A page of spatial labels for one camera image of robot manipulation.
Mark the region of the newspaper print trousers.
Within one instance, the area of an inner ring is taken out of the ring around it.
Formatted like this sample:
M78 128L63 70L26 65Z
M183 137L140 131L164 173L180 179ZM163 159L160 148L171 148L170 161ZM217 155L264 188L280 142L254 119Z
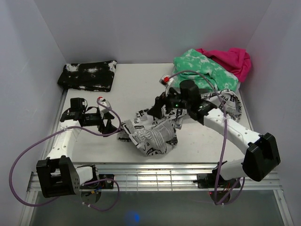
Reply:
M239 122L243 109L240 98L230 89L219 90L220 103L214 92L207 92L200 89L201 97L223 109L235 121ZM163 107L162 119L157 119L147 114L148 109L136 113L136 118L122 122L121 131L117 139L122 142L132 142L145 156L167 154L173 150L177 143L176 131L182 128L184 118L188 118L186 109L173 109L166 113Z

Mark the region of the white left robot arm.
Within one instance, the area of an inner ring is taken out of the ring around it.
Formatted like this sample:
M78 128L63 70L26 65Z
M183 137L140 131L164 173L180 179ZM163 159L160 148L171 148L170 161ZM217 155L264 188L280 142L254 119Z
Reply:
M95 109L95 113L90 113L91 107L84 98L70 99L70 107L61 116L60 131L50 153L36 165L45 198L77 194L84 184L89 188L99 185L100 177L95 165L75 167L72 162L73 149L81 131L96 126L98 136L108 137L119 130L112 124L117 114L108 100L99 97Z

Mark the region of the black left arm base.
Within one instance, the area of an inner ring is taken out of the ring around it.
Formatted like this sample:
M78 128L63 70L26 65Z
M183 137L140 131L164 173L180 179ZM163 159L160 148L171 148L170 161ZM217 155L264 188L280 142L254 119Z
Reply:
M90 189L90 190L101 190L101 189L113 189L114 188L114 182L112 182L110 179L115 179L114 174L98 174L95 177L93 177L91 180L87 181L82 185L81 189Z

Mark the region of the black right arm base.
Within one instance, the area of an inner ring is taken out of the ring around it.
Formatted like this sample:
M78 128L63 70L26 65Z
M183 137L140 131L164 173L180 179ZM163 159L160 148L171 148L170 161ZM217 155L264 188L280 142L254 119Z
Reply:
M216 176L213 173L201 173L197 174L196 180L193 183L197 184L198 188L212 189L210 196L214 198L214 186ZM236 183L237 179L224 180L219 177L217 185L217 197L223 197Z

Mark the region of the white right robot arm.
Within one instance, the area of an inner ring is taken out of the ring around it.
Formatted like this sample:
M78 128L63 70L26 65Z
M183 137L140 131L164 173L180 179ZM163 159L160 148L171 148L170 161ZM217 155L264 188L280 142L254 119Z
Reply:
M213 170L212 180L216 186L223 187L229 180L241 177L260 182L281 163L277 142L272 134L262 135L231 118L227 119L218 106L201 97L193 81L182 81L180 92L171 87L172 82L173 79L167 76L160 80L166 90L156 97L155 105L148 114L162 119L163 107L167 111L185 109L193 120L223 135L244 154L243 159L227 161Z

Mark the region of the folded black white trousers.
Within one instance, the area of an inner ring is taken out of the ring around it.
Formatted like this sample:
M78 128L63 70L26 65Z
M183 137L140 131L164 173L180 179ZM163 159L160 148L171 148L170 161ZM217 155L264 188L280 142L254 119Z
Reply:
M117 69L117 61L66 64L57 84L63 89L109 92Z

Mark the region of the green white tie-dye trousers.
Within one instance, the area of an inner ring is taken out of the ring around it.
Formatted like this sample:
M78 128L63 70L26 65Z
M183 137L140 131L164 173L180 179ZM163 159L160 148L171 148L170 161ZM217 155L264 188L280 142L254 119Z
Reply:
M181 56L174 58L174 86L178 88L183 80L193 80L199 89L212 90L206 82L209 80L216 90L230 89L236 91L238 78L212 59L189 49Z

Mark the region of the pink trousers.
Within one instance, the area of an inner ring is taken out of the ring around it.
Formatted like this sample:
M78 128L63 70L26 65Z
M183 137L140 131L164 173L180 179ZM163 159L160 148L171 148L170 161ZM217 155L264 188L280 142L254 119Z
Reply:
M227 51L196 49L197 52L212 59L228 72L234 74L239 82L244 82L251 70L250 55L242 48L230 48Z

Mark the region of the aluminium rail frame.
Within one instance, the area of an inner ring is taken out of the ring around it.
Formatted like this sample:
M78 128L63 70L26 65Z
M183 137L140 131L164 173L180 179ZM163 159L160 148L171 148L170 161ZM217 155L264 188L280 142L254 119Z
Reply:
M117 135L101 138L82 131L75 141L73 161L76 167L95 163L98 171L114 174L120 190L129 192L172 192L197 191L194 185L198 173L209 173L216 166L222 149L222 135L205 128L191 119L185 119L181 130L177 131L179 144L170 153L144 157L132 143L117 140ZM255 182L246 178L243 193L247 190L274 190L279 213L285 226L296 226L289 212L283 184L278 171L272 171L263 181ZM31 218L21 226L58 225L60 210L46 205L31 210Z

